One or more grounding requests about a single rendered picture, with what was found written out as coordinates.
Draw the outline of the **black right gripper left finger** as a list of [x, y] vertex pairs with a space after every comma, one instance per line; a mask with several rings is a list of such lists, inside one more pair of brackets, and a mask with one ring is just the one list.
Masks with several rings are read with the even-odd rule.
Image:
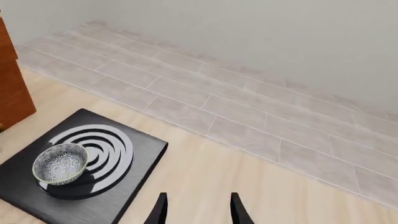
[[168, 200], [167, 194], [162, 192], [147, 217], [147, 224], [165, 224], [167, 219]]

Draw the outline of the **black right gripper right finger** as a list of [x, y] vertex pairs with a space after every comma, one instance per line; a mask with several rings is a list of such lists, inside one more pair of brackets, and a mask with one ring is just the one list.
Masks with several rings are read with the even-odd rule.
[[254, 224], [237, 192], [231, 193], [230, 213], [233, 224]]

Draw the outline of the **patterned black bowl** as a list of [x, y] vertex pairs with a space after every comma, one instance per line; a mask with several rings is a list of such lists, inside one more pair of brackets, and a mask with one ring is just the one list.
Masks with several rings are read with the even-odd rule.
[[88, 163], [87, 150], [75, 143], [62, 143], [44, 150], [35, 159], [32, 173], [36, 180], [52, 186], [77, 180]]

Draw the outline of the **wooden cabinet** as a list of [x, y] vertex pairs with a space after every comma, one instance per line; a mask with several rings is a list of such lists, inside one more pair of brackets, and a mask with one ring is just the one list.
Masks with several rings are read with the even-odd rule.
[[0, 133], [36, 112], [0, 11]]

